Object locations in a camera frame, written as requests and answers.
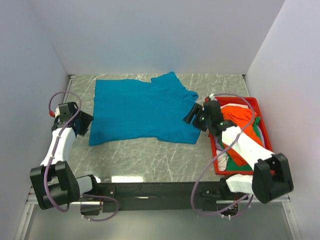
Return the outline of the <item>teal t shirt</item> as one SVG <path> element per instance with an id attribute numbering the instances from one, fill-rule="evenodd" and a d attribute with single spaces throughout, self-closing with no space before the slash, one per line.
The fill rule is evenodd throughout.
<path id="1" fill-rule="evenodd" d="M 174 72 L 151 78 L 102 80 L 95 84 L 89 145 L 136 138 L 195 144 L 200 130 L 184 122 L 198 94 Z"/>

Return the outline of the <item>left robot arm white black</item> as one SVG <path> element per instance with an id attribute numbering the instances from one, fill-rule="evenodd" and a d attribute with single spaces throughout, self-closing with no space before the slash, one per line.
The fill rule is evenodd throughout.
<path id="1" fill-rule="evenodd" d="M 41 209 L 55 206 L 48 194 L 59 207 L 69 205 L 83 195 L 88 201 L 96 200 L 100 188 L 94 175 L 76 178 L 68 165 L 72 145 L 78 136 L 84 136 L 93 116 L 81 110 L 76 102 L 59 104 L 51 127 L 52 141 L 46 157 L 40 166 L 30 170 L 29 177 Z"/>

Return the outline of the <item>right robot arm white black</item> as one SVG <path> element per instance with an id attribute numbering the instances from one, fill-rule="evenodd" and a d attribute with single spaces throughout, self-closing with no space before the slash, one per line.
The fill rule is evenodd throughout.
<path id="1" fill-rule="evenodd" d="M 221 181 L 219 193 L 230 200 L 237 193 L 255 195 L 266 204 L 294 190 L 289 161 L 282 153 L 263 146 L 253 128 L 257 114 L 249 105 L 228 103 L 223 106 L 210 99 L 203 105 L 195 103 L 184 122 L 197 129 L 209 131 L 237 165 L 249 165 L 253 173 L 235 173 Z"/>

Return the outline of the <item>lavender t shirt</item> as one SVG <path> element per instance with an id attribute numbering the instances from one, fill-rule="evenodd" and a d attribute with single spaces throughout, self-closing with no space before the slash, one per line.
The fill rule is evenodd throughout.
<path id="1" fill-rule="evenodd" d="M 253 136 L 259 138 L 260 142 L 262 143 L 262 146 L 265 147 L 266 142 L 264 139 L 263 132 L 259 127 L 260 122 L 261 122 L 261 118 L 257 116 L 252 122 L 251 126 L 248 126 L 245 129 L 245 132 L 248 132 L 248 131 L 254 132 Z M 213 136 L 213 145 L 215 146 L 216 150 L 222 151 L 224 149 L 224 146 L 221 145 L 221 143 L 218 141 L 218 139 L 215 136 Z"/>

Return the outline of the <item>orange t shirt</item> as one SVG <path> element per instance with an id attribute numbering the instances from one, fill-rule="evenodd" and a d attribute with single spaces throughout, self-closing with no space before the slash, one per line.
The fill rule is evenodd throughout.
<path id="1" fill-rule="evenodd" d="M 223 117 L 225 120 L 231 120 L 236 125 L 238 125 L 240 128 L 244 127 L 249 120 L 252 118 L 252 110 L 250 108 L 242 108 L 238 106 L 226 106 L 224 108 L 221 108 L 221 112 L 223 114 Z M 251 139 L 253 139 L 255 142 L 257 138 L 253 137 L 253 131 L 247 131 L 245 132 Z M 234 161 L 238 164 L 244 164 L 246 161 L 241 158 L 239 154 L 237 154 L 233 149 L 230 149 L 227 151 L 229 154 L 231 154 L 232 157 L 237 156 Z"/>

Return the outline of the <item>white t shirt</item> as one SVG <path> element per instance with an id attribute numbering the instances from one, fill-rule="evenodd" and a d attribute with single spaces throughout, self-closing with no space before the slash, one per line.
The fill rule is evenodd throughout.
<path id="1" fill-rule="evenodd" d="M 237 103 L 228 103 L 228 104 L 225 104 L 221 107 L 224 108 L 224 107 L 228 107 L 228 106 L 235 106 L 235 107 L 241 107 L 241 108 L 245 108 L 245 109 L 248 109 L 249 107 L 247 105 L 243 105 L 243 104 L 237 104 Z M 221 147 L 221 145 L 219 144 L 218 142 L 218 139 L 217 137 L 213 137 L 214 139 L 214 145 L 215 145 L 215 151 L 216 151 L 216 154 L 219 155 L 223 148 Z M 218 170 L 219 171 L 225 171 L 226 168 L 227 168 L 227 163 L 228 163 L 228 159 L 229 159 L 229 155 L 225 152 L 223 154 L 221 154 L 218 158 L 217 158 L 217 165 L 218 165 Z"/>

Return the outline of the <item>red plastic bin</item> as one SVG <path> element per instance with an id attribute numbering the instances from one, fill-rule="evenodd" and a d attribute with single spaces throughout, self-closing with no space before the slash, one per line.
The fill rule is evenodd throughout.
<path id="1" fill-rule="evenodd" d="M 254 97 L 244 97 L 247 102 L 252 106 L 253 110 L 256 112 L 256 117 L 260 117 L 260 124 L 259 127 L 262 130 L 263 136 L 264 136 L 264 140 L 265 140 L 265 148 L 267 150 L 270 150 L 273 152 L 273 148 L 272 148 L 272 144 L 269 138 L 269 134 L 265 125 L 265 121 L 264 118 L 262 116 L 258 101 L 256 98 Z M 238 97 L 234 97 L 234 96 L 217 96 L 216 99 L 219 101 L 220 105 L 226 105 L 226 104 L 240 104 L 240 105 L 246 105 L 248 106 L 247 103 L 245 103 L 242 99 L 238 98 Z M 242 175 L 253 175 L 253 170 L 250 171 L 220 171 L 218 170 L 218 161 L 215 160 L 213 162 L 213 166 L 214 166 L 214 172 L 217 175 L 231 175 L 231 174 L 242 174 Z"/>

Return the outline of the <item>green t shirt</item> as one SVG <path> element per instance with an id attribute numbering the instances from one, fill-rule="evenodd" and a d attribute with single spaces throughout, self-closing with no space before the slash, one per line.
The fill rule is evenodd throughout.
<path id="1" fill-rule="evenodd" d="M 256 142 L 262 145 L 259 138 L 257 138 Z M 226 153 L 228 154 L 229 158 L 227 161 L 226 170 L 224 171 L 251 171 L 252 170 L 252 168 L 246 162 L 244 162 L 244 164 L 241 164 L 241 165 L 237 164 L 235 162 L 235 158 L 237 158 L 237 156 L 232 157 L 230 153 L 228 152 Z"/>

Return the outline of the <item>black base bar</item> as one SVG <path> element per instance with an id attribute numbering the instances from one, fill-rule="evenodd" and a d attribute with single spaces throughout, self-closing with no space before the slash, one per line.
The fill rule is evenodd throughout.
<path id="1" fill-rule="evenodd" d="M 127 182 L 98 183 L 87 192 L 94 200 L 102 201 L 102 212 L 112 213 L 119 203 L 120 211 L 188 210 L 192 208 L 194 182 Z M 198 184 L 193 204 L 197 210 L 216 211 L 218 201 L 235 201 L 243 193 L 232 193 L 221 181 Z"/>

